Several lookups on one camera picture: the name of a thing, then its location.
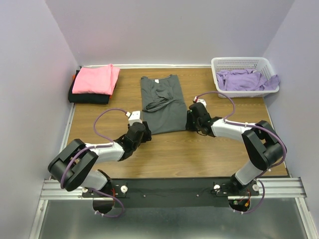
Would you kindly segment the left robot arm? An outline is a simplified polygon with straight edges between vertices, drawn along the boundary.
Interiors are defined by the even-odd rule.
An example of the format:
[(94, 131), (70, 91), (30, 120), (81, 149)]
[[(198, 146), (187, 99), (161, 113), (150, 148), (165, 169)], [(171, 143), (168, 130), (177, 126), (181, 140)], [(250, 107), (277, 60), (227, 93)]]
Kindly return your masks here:
[(103, 171), (92, 172), (98, 160), (119, 162), (131, 157), (141, 143), (152, 139), (148, 123), (135, 122), (127, 133), (110, 143), (89, 144), (80, 139), (71, 141), (48, 165), (48, 172), (71, 192), (78, 187), (93, 188), (98, 196), (110, 193), (110, 177)]

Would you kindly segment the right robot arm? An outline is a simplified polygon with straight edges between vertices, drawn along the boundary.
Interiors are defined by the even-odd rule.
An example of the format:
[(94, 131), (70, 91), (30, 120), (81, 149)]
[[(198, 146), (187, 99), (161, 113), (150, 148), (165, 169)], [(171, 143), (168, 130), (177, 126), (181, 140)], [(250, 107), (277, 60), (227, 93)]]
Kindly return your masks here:
[(230, 138), (245, 145), (249, 161), (226, 184), (214, 187), (217, 194), (241, 195), (258, 177), (282, 163), (287, 154), (284, 143), (267, 121), (241, 123), (212, 118), (203, 103), (189, 106), (186, 129), (204, 136)]

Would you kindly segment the dark grey t-shirt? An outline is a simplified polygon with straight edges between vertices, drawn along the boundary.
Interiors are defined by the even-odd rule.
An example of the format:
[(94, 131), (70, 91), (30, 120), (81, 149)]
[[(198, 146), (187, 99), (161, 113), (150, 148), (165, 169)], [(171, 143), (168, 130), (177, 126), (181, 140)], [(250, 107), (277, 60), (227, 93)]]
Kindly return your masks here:
[(177, 75), (140, 80), (143, 120), (153, 135), (185, 131), (187, 107)]

